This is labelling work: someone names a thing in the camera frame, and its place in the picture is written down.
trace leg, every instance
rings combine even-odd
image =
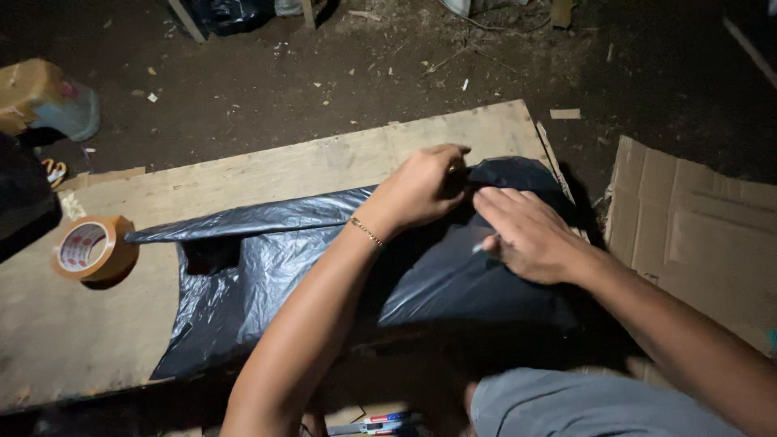
[[[742,435],[682,393],[617,376],[514,369],[468,393],[478,437]]]

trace wrist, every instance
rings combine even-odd
[[[367,230],[384,244],[387,244],[400,232],[401,226],[393,215],[382,211],[369,199],[354,211],[353,217],[356,217]]]
[[[569,282],[592,292],[601,279],[618,268],[620,263],[607,252],[581,240],[570,262]]]

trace forearm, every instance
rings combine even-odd
[[[777,433],[777,372],[761,353],[715,321],[599,250],[578,285],[621,320],[676,383],[752,435]]]
[[[227,419],[232,420],[225,420],[225,427],[245,435],[260,423],[267,435],[283,435],[294,426],[340,352],[377,252],[361,229],[346,224],[289,295],[243,367],[230,396]]]

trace gold bracelet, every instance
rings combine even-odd
[[[366,233],[366,234],[367,234],[367,236],[368,236],[368,237],[370,237],[370,239],[371,239],[372,241],[374,241],[374,242],[375,242],[375,244],[377,244],[377,245],[378,245],[378,247],[383,247],[383,242],[382,242],[382,241],[381,241],[381,240],[380,240],[380,239],[379,239],[377,236],[375,236],[375,234],[374,234],[374,233],[370,232],[370,231],[369,231],[369,229],[367,229],[367,228],[366,228],[364,225],[362,225],[362,224],[361,224],[361,222],[359,221],[359,219],[358,219],[358,218],[356,218],[356,217],[353,217],[353,216],[350,216],[350,217],[348,218],[348,220],[349,220],[351,223],[353,223],[353,224],[354,224],[354,225],[355,225],[357,228],[359,228],[359,229],[363,230],[363,231],[364,231],[364,233]]]

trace person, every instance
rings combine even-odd
[[[222,437],[326,435],[320,423],[301,428],[301,418],[340,352],[364,278],[382,244],[463,201],[463,193],[441,193],[448,169],[463,165],[467,152],[439,145],[413,153],[354,212],[250,355]],[[472,202],[498,232],[483,241],[486,250],[529,281],[588,290],[664,374],[709,408],[622,377],[514,369],[467,389],[479,437],[777,435],[777,372],[764,355],[572,234],[532,192],[485,187]]]

